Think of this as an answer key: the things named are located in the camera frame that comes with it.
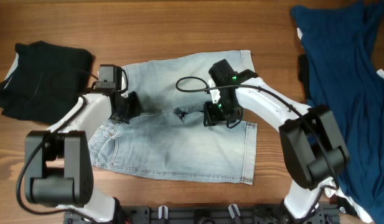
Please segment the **light blue denim shorts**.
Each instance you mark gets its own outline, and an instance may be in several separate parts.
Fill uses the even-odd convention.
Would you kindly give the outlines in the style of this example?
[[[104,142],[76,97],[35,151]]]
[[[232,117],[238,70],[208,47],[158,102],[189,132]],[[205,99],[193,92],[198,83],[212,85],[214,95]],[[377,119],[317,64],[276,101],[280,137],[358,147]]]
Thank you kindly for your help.
[[[205,52],[124,67],[142,113],[129,124],[104,122],[88,143],[99,168],[151,179],[252,184],[256,123],[230,129],[204,126],[202,91],[209,68],[227,60],[235,71],[253,69],[249,50]],[[173,112],[186,112],[182,122]]]

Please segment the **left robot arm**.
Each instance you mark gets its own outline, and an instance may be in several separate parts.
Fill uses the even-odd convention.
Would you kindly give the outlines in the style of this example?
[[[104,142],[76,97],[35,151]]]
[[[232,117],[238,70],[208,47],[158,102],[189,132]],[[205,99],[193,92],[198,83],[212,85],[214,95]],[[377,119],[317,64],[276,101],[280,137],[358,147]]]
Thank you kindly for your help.
[[[19,206],[34,215],[63,214],[64,223],[131,223],[119,200],[94,186],[88,142],[101,123],[129,123],[141,111],[129,78],[116,65],[101,65],[97,80],[54,125],[26,136],[16,182]]]

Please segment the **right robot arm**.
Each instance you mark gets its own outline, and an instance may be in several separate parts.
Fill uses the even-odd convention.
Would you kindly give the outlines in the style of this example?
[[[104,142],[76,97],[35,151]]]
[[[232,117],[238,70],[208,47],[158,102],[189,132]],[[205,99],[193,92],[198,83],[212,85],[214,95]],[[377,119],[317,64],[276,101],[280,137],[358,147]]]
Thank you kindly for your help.
[[[321,105],[293,101],[269,87],[250,69],[236,72],[223,59],[209,69],[203,91],[204,126],[241,123],[245,110],[265,120],[279,133],[286,168],[293,181],[289,193],[276,204],[228,207],[231,223],[338,223],[335,205],[319,202],[325,189],[339,189],[339,174],[350,162],[333,112]]]

